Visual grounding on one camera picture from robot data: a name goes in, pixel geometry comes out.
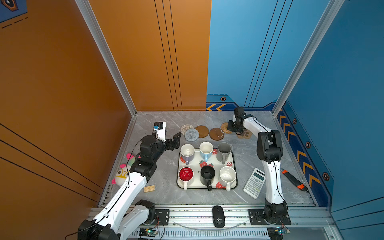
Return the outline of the cork paw print coaster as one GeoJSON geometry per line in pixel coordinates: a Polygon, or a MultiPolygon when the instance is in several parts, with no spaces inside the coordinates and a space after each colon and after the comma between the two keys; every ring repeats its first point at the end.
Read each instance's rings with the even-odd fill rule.
{"type": "Polygon", "coordinates": [[[242,133],[236,132],[236,135],[239,139],[250,139],[253,135],[248,129],[243,129],[242,133]]]}

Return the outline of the grey woven rope coaster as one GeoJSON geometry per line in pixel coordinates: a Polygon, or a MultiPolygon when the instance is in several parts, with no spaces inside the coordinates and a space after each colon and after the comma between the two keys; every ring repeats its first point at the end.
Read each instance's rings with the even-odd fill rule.
{"type": "Polygon", "coordinates": [[[189,142],[196,141],[199,138],[199,131],[196,129],[188,129],[185,132],[185,139],[189,142]]]}

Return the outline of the grey mug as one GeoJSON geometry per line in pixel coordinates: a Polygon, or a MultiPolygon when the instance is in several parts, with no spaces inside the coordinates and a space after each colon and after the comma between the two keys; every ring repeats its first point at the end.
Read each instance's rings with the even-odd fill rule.
{"type": "Polygon", "coordinates": [[[217,160],[221,163],[224,164],[227,159],[229,158],[229,155],[232,151],[232,146],[229,143],[220,143],[218,145],[218,153],[217,153],[217,160]]]}

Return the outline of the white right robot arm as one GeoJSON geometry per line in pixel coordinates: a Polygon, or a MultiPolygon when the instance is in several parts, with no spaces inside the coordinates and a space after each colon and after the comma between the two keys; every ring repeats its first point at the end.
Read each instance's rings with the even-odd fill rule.
{"type": "Polygon", "coordinates": [[[267,192],[264,220],[269,224],[281,223],[288,216],[288,204],[281,184],[281,160],[284,154],[281,133],[261,124],[252,115],[234,115],[227,129],[238,135],[246,129],[257,135],[257,156],[262,161],[266,174],[267,192]]]}

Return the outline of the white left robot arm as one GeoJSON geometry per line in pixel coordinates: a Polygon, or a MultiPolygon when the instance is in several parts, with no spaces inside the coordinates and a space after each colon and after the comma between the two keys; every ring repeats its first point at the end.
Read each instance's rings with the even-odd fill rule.
{"type": "Polygon", "coordinates": [[[128,176],[107,206],[91,221],[84,220],[77,232],[78,240],[126,240],[141,224],[155,216],[155,204],[141,200],[127,210],[157,169],[157,160],[167,150],[180,147],[182,133],[161,140],[154,134],[141,139],[140,152],[128,176]]]}

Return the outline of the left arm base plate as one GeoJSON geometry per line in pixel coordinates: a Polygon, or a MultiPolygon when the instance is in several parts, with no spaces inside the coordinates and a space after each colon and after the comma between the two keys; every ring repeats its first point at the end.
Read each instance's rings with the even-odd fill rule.
{"type": "Polygon", "coordinates": [[[142,226],[156,225],[158,222],[162,222],[164,226],[169,224],[170,210],[169,209],[155,209],[149,212],[149,216],[142,226]]]}

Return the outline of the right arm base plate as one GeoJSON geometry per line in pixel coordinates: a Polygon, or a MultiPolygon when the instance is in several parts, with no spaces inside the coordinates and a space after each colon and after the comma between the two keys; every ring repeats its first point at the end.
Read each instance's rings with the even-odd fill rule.
{"type": "Polygon", "coordinates": [[[265,209],[249,209],[251,225],[291,225],[291,218],[287,211],[282,214],[265,212],[265,209]]]}

